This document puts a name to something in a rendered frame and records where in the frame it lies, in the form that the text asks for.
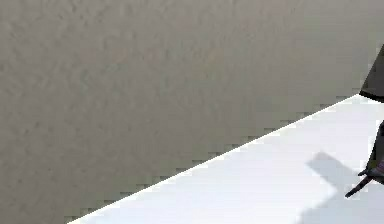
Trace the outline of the dark grey cabinet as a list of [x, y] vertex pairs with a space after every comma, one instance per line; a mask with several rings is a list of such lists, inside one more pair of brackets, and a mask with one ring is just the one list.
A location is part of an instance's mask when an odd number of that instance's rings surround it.
[[359, 94], [380, 103], [384, 103], [384, 44], [378, 51]]

